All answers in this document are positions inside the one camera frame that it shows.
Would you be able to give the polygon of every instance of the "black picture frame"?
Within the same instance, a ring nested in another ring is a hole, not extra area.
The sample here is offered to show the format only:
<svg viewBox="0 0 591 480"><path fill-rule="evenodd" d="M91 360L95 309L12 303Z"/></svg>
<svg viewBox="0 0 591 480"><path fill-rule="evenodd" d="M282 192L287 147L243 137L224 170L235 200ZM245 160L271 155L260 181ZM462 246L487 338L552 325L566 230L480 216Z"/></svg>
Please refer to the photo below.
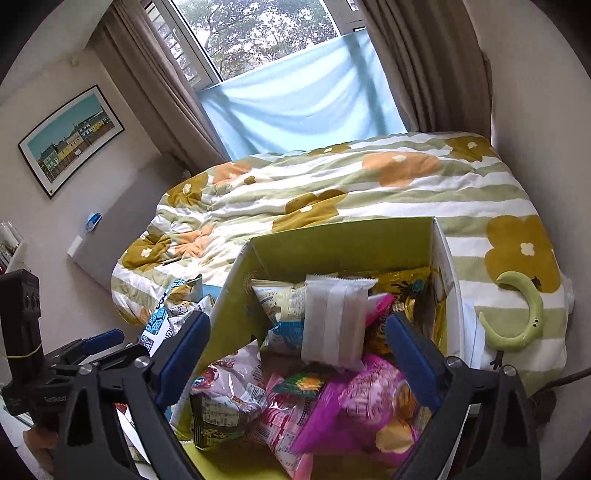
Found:
<svg viewBox="0 0 591 480"><path fill-rule="evenodd" d="M84 163L123 131L125 127L103 92L93 85L49 114L18 148L51 199Z"/></svg>

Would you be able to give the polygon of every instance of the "bed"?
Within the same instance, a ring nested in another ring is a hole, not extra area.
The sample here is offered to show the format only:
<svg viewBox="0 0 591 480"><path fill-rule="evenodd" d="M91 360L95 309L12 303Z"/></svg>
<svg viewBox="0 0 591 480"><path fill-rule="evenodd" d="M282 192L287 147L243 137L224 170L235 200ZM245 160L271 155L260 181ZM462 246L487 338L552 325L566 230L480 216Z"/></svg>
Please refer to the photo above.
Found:
<svg viewBox="0 0 591 480"><path fill-rule="evenodd" d="M519 334L528 309L494 279L507 270L532 278L544 302L543 335L521 352L505 353L504 362L519 369L529 394L559 376L568 308L553 247L490 142L468 133L390 135L252 155L181 182L119 259L113 301L127 322L145 324L177 278L201 274L204 283L222 286L253 236L385 216L438 217L464 308L484 312L501 335ZM485 348L481 368L491 368L495 354Z"/></svg>

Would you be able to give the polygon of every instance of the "cardboard box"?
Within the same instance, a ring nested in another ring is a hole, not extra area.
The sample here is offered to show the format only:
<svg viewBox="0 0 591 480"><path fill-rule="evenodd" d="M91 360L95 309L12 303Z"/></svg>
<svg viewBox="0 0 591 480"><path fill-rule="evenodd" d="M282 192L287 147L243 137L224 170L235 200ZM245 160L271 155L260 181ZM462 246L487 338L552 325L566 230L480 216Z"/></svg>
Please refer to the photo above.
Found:
<svg viewBox="0 0 591 480"><path fill-rule="evenodd" d="M445 299L446 341L442 350L446 356L455 355L464 359L459 283L439 223L434 218L387 218L330 223L251 239L238 255L214 305L211 340L194 376L197 377L215 360L250 343L253 336L262 342L271 328L267 315L250 289L252 278L297 283L303 281L306 274L389 272L428 265L436 273L431 281L435 297L433 308L427 309L426 313L431 319L426 321L434 321L434 304ZM190 439L188 403L173 413L172 424L177 428L179 438ZM266 456L263 452L260 456L247 451L244 446L241 450L239 446L228 444L222 445L219 453L204 454L190 444L184 447L206 479L285 477L279 462L273 463L270 452ZM216 455L224 463L223 468L216 466ZM270 464L263 460L267 457ZM260 471L251 462L260 462ZM236 468L228 463L236 463Z"/></svg>

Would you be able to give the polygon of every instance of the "screw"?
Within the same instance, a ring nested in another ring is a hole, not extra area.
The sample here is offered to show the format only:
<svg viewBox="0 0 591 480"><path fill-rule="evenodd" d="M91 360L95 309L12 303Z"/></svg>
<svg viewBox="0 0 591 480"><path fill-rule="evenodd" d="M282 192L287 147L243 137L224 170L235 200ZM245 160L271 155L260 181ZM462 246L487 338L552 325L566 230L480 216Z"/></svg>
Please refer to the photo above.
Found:
<svg viewBox="0 0 591 480"><path fill-rule="evenodd" d="M145 368L149 364L150 364L150 358L145 355L139 356L138 358L136 358L134 360L134 367L135 368Z"/></svg>
<svg viewBox="0 0 591 480"><path fill-rule="evenodd" d="M78 373L80 375L88 375L90 372L92 372L92 365L89 365L89 364L82 365L78 369Z"/></svg>
<svg viewBox="0 0 591 480"><path fill-rule="evenodd" d="M448 356L445 359L445 363L449 368L460 368L464 362L462 362L461 358L458 358L456 356Z"/></svg>
<svg viewBox="0 0 591 480"><path fill-rule="evenodd" d="M517 375L517 369L513 365L504 365L503 366L503 373L507 377L514 377Z"/></svg>

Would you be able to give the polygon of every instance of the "headboard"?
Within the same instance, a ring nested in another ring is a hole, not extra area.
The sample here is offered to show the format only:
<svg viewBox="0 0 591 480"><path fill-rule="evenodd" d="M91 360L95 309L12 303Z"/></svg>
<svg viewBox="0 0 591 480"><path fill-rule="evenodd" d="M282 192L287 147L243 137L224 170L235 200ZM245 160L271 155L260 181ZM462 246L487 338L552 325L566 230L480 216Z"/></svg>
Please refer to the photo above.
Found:
<svg viewBox="0 0 591 480"><path fill-rule="evenodd" d="M74 262L107 291L111 291L111 274L117 260L154 218L164 192L181 182L183 170L168 153L148 163L71 252Z"/></svg>

